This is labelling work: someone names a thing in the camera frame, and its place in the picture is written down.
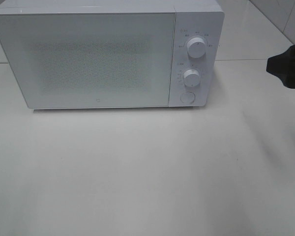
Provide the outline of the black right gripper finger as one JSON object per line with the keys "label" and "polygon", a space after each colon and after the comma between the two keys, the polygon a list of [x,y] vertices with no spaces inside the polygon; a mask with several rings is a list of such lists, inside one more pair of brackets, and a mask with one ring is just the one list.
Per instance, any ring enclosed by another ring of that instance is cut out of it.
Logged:
{"label": "black right gripper finger", "polygon": [[283,86],[295,89],[295,44],[284,53],[270,57],[266,71],[279,78]]}

